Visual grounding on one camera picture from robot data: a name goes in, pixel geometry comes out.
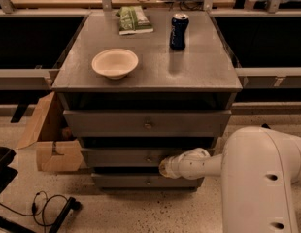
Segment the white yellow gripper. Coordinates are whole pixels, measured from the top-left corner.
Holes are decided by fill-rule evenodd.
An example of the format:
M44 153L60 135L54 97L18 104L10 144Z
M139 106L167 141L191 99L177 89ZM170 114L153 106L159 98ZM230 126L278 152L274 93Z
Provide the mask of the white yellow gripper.
M163 159L159 164L159 173L166 178L179 178L181 175L178 158L171 156Z

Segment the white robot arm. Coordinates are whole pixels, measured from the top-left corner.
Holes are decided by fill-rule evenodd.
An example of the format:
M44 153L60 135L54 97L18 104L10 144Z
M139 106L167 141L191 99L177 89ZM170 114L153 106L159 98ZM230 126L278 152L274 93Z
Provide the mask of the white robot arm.
M196 148L163 159L166 178L221 177L223 233L299 233L291 186L301 185L301 137L245 127L221 154Z

